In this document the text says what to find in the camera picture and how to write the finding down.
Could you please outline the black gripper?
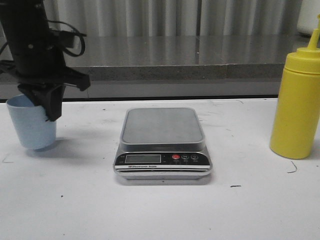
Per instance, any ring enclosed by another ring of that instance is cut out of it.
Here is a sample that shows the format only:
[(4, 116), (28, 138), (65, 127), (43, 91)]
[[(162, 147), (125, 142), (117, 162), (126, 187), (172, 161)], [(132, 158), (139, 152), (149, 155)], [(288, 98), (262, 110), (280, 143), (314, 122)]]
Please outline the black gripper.
[[(43, 106), (48, 119), (56, 121), (62, 115), (63, 85), (71, 85), (84, 91), (91, 86), (87, 74), (70, 67), (62, 67), (54, 73), (23, 75), (17, 70), (15, 63), (7, 64), (7, 73), (17, 79), (18, 90), (24, 94), (34, 106)], [(37, 92), (42, 91), (42, 102)]]

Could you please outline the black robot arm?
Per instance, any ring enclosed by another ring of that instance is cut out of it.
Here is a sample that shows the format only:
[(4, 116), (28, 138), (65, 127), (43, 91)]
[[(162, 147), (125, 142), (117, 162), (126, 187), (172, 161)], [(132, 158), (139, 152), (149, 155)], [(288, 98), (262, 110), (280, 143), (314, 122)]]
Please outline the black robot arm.
[(62, 115), (67, 85), (81, 92), (90, 85), (87, 74), (67, 67), (64, 54), (84, 54), (86, 34), (71, 26), (71, 31), (49, 27), (42, 0), (2, 0), (0, 23), (12, 60), (1, 60), (0, 71), (14, 77), (18, 90), (35, 106), (42, 106), (49, 121)]

